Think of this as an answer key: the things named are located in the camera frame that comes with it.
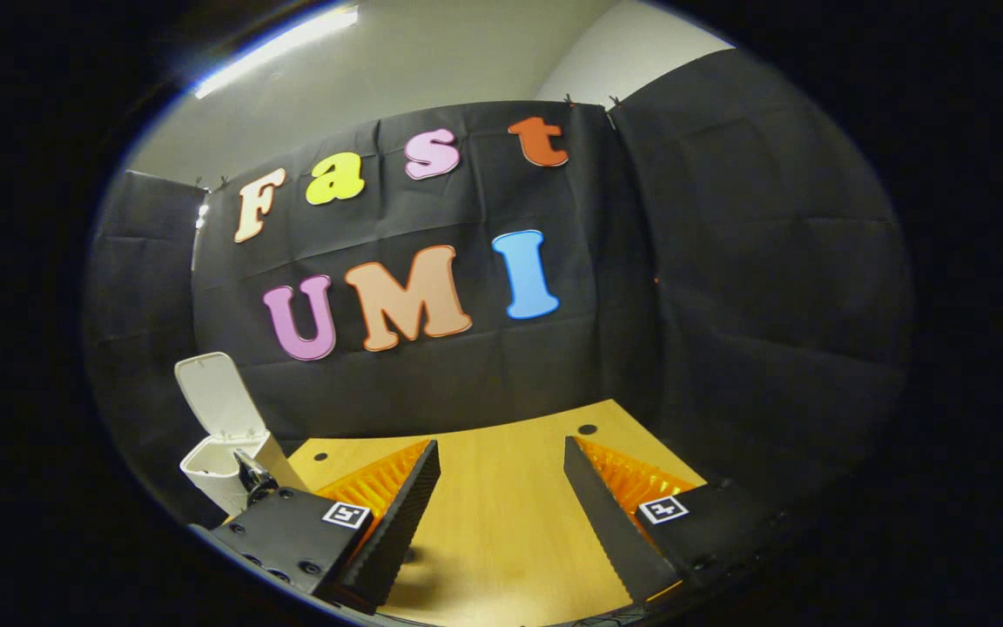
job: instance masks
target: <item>black fabric backdrop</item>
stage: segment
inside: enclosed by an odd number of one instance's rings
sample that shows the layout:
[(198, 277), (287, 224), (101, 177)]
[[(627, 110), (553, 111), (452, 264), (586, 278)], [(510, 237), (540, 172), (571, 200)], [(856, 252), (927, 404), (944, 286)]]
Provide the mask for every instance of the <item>black fabric backdrop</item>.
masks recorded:
[[(562, 128), (553, 146), (569, 161), (541, 168), (507, 128), (541, 115)], [(407, 139), (446, 128), (458, 166), (415, 182), (405, 172)], [(362, 158), (365, 189), (311, 206), (304, 191), (328, 155)], [(239, 190), (284, 168), (263, 229), (235, 243)], [(656, 417), (660, 381), (651, 255), (636, 190), (602, 107), (565, 102), (485, 102), (375, 120), (303, 143), (237, 176), (208, 196), (196, 245), (196, 346), (231, 354), (268, 428), (286, 448), (307, 437), (393, 436), (456, 431), (532, 418), (614, 398), (638, 419)], [(497, 235), (535, 229), (553, 313), (511, 319), (511, 289)], [(424, 334), (367, 352), (359, 298), (343, 281), (351, 267), (382, 263), (406, 284), (413, 256), (449, 245), (465, 332)], [(331, 278), (337, 333), (323, 360), (294, 360), (281, 348), (262, 296), (294, 289), (301, 337), (314, 336), (299, 283)]]
[(204, 190), (126, 172), (99, 210), (81, 340), (92, 392), (123, 458), (185, 520), (221, 520), (178, 464), (206, 433), (173, 365), (196, 354), (190, 265)]
[(908, 256), (847, 136), (747, 53), (610, 110), (656, 256), (658, 435), (756, 495), (808, 496), (872, 452), (904, 385)]

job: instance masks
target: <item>table surface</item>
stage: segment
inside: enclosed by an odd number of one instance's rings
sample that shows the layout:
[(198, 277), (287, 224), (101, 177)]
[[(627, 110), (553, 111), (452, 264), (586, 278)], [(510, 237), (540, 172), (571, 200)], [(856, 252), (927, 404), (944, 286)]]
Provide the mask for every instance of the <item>table surface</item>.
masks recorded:
[(469, 431), (312, 438), (289, 460), (315, 492), (434, 438), (441, 474), (412, 539), (415, 559), (378, 612), (445, 626), (565, 623), (632, 603), (565, 476), (565, 436), (588, 424), (597, 431), (581, 437), (705, 484), (613, 400)]

